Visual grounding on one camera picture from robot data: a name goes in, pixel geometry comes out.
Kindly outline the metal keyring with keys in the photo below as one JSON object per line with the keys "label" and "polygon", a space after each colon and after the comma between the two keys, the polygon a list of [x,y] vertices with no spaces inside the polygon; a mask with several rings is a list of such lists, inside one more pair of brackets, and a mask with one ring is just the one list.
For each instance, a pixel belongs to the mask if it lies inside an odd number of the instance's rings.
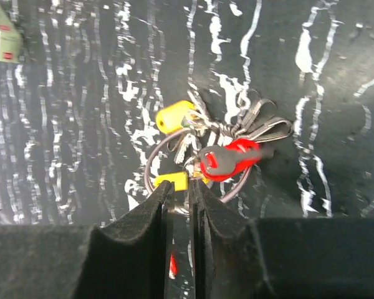
{"label": "metal keyring with keys", "polygon": [[[290,137],[294,131],[293,124],[290,120],[277,116],[276,103],[262,97],[256,90],[252,90],[251,94],[254,97],[251,106],[238,116],[234,124],[211,118],[202,94],[196,90],[188,91],[189,100],[179,101],[160,110],[156,114],[156,125],[166,137],[146,162],[143,180],[147,192],[152,193],[162,181],[173,183],[177,191],[187,190],[189,182],[194,179],[200,179],[207,185],[215,183],[216,181],[204,177],[200,168],[198,153],[207,146],[226,146],[238,139],[271,146],[273,141]],[[182,165],[184,170],[157,176],[152,181],[151,164],[164,146],[174,152],[175,164]],[[236,197],[247,181],[251,168],[252,166],[237,174],[240,176],[238,183],[220,198],[221,202],[227,203]]]}

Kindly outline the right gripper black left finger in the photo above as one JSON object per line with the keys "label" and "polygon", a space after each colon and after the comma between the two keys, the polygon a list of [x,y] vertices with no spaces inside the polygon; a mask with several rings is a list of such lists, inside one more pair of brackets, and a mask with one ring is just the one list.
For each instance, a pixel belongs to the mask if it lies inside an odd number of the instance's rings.
{"label": "right gripper black left finger", "polygon": [[0,225],[0,298],[164,298],[174,187],[117,221]]}

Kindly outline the red key with silver blade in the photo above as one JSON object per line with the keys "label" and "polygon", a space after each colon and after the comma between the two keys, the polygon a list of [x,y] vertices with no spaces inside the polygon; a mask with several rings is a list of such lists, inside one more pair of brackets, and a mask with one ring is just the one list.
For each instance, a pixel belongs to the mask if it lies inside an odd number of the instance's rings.
{"label": "red key with silver blade", "polygon": [[207,146],[199,151],[198,158],[204,177],[221,182],[248,170],[262,159],[272,158],[274,151],[272,146],[238,139],[226,146]]}

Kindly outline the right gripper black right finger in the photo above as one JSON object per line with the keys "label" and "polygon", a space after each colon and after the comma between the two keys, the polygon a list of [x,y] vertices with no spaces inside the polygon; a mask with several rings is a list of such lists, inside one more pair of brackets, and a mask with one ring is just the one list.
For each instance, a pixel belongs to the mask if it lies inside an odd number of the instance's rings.
{"label": "right gripper black right finger", "polygon": [[189,185],[196,298],[374,298],[374,219],[245,219]]}

